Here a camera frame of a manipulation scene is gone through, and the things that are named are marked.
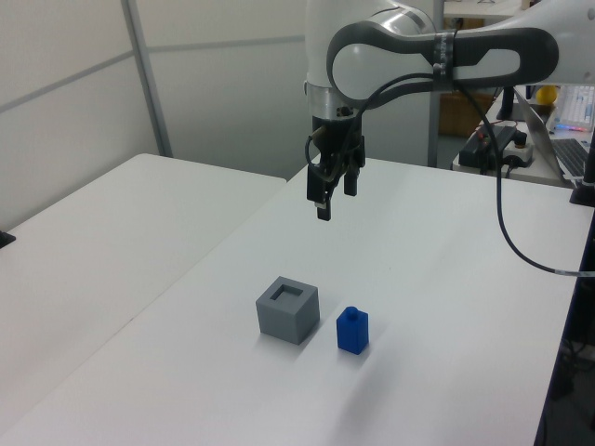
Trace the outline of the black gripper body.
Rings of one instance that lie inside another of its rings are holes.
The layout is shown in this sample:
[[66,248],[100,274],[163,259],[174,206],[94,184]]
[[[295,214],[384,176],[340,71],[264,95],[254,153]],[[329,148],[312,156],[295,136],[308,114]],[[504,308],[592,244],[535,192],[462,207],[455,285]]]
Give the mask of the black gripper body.
[[353,163],[357,168],[365,165],[362,119],[330,121],[312,118],[312,136],[315,148],[320,152],[316,164],[322,170],[332,170],[338,161],[344,165]]

